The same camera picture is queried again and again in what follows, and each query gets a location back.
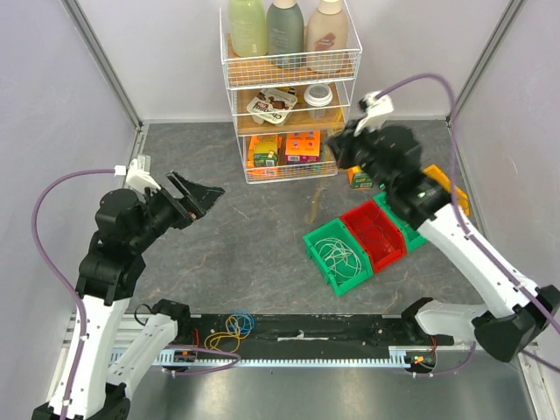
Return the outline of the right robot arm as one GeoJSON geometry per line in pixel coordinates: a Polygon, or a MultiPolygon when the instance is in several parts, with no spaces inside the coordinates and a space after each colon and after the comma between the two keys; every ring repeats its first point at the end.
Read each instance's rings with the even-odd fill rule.
{"type": "Polygon", "coordinates": [[[508,263],[470,224],[463,209],[421,166],[411,129],[393,125],[358,131],[351,123],[327,141],[341,169],[360,167],[385,192],[390,211],[438,248],[482,298],[482,304],[416,301],[400,326],[410,344],[447,335],[510,362],[548,326],[555,326],[559,290],[540,287],[508,263]]]}

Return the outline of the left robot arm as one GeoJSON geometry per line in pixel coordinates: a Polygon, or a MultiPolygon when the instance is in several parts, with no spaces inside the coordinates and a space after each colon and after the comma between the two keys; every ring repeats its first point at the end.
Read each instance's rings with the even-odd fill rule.
{"type": "Polygon", "coordinates": [[[64,366],[49,402],[34,419],[124,419],[132,397],[161,351],[192,334],[190,309],[167,299],[116,361],[110,360],[123,314],[145,269],[143,253],[169,229],[184,229],[203,218],[224,194],[172,171],[167,178],[181,192],[172,196],[146,170],[112,169],[125,186],[106,193],[95,214],[97,226],[79,265],[76,285],[61,281],[76,304],[73,358],[64,366]]]}

